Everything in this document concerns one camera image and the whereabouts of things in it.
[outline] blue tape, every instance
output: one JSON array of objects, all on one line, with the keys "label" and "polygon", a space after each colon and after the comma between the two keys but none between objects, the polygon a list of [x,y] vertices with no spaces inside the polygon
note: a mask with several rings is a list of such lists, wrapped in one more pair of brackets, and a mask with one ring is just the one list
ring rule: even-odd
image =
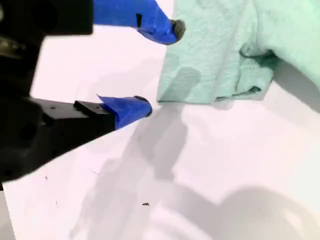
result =
[{"label": "blue tape", "polygon": [[103,97],[98,96],[103,102],[102,106],[115,115],[115,130],[121,129],[139,119],[145,118],[152,111],[147,101],[135,97]]},{"label": "blue tape", "polygon": [[[131,27],[159,44],[173,44],[177,37],[170,19],[156,0],[94,0],[94,24]],[[137,15],[141,15],[138,26]]]}]

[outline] white surface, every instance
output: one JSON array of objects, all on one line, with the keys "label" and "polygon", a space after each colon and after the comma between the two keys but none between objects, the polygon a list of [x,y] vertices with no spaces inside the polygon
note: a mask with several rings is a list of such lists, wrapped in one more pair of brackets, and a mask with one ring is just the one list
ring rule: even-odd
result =
[{"label": "white surface", "polygon": [[320,239],[315,87],[282,66],[264,101],[161,107],[164,55],[132,29],[46,41],[33,96],[140,95],[154,113],[5,184],[16,239]]}]

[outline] towel fold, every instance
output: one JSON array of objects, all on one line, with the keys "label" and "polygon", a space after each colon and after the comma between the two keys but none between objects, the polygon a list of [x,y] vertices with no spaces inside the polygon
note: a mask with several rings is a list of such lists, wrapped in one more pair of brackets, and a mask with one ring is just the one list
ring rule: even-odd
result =
[{"label": "towel fold", "polygon": [[320,88],[317,0],[175,0],[174,18],[185,21],[186,32],[167,49],[159,102],[257,97],[279,59]]}]

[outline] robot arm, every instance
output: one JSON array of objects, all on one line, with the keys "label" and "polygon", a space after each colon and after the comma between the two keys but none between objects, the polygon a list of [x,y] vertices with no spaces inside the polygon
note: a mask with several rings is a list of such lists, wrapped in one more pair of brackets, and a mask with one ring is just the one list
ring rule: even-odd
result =
[{"label": "robot arm", "polygon": [[181,20],[170,20],[156,0],[94,0],[94,23],[137,29],[147,39],[171,45],[184,35]]},{"label": "robot arm", "polygon": [[132,27],[164,45],[185,32],[155,0],[0,0],[0,183],[151,114],[139,96],[74,104],[30,96],[45,37],[90,35],[93,23]]}]

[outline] green cloth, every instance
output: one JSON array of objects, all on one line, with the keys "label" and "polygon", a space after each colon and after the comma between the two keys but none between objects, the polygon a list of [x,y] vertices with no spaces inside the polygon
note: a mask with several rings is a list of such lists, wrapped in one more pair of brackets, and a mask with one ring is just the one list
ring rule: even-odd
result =
[{"label": "green cloth", "polygon": [[279,59],[320,87],[319,0],[175,0],[174,19],[186,32],[167,48],[159,102],[257,97]]}]

